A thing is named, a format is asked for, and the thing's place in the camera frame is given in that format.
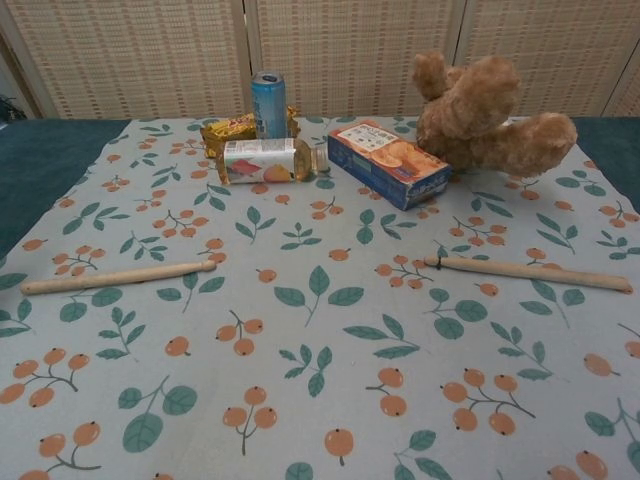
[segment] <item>teddy bear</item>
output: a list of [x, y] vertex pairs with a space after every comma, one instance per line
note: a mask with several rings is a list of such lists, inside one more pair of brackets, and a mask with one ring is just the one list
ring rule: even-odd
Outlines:
[[413, 83], [426, 102], [417, 122], [417, 145], [454, 171], [535, 177], [558, 166], [576, 143], [575, 125], [563, 114], [541, 113], [506, 124], [520, 78], [503, 57], [451, 67], [440, 52], [418, 54]]

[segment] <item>blue box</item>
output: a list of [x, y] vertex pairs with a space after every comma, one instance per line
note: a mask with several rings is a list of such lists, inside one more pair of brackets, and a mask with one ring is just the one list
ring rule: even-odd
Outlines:
[[378, 192], [400, 210], [442, 193], [449, 164], [371, 120], [333, 130], [329, 160]]

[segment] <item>plastic bottle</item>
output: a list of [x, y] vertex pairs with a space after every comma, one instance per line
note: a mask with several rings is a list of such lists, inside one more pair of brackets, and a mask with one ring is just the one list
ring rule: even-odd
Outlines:
[[326, 150], [299, 138], [232, 140], [215, 162], [223, 185], [307, 182], [329, 170]]

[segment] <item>blue can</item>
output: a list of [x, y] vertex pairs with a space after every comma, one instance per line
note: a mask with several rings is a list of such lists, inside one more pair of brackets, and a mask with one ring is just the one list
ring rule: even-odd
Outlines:
[[286, 138], [287, 98], [283, 76], [270, 71], [256, 73], [251, 81], [251, 93], [257, 138]]

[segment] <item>wooden rod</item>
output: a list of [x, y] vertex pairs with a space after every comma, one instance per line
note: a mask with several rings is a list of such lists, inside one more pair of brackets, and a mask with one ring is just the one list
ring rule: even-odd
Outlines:
[[125, 270], [99, 275], [26, 282], [20, 286], [20, 291], [24, 295], [38, 295], [41, 293], [65, 292], [85, 288], [106, 287], [109, 285], [139, 283], [177, 277], [192, 272], [208, 272], [216, 268], [216, 265], [216, 262], [208, 260], [199, 263], [163, 265], [161, 267], [140, 268], [137, 270]]
[[501, 263], [490, 260], [473, 260], [470, 258], [452, 258], [431, 256], [425, 259], [431, 267], [446, 267], [468, 272], [491, 273], [508, 277], [533, 278], [550, 282], [569, 283], [588, 287], [608, 288], [625, 293], [633, 292], [633, 288], [625, 277], [600, 273], [573, 272], [551, 268], [533, 267], [517, 263]]

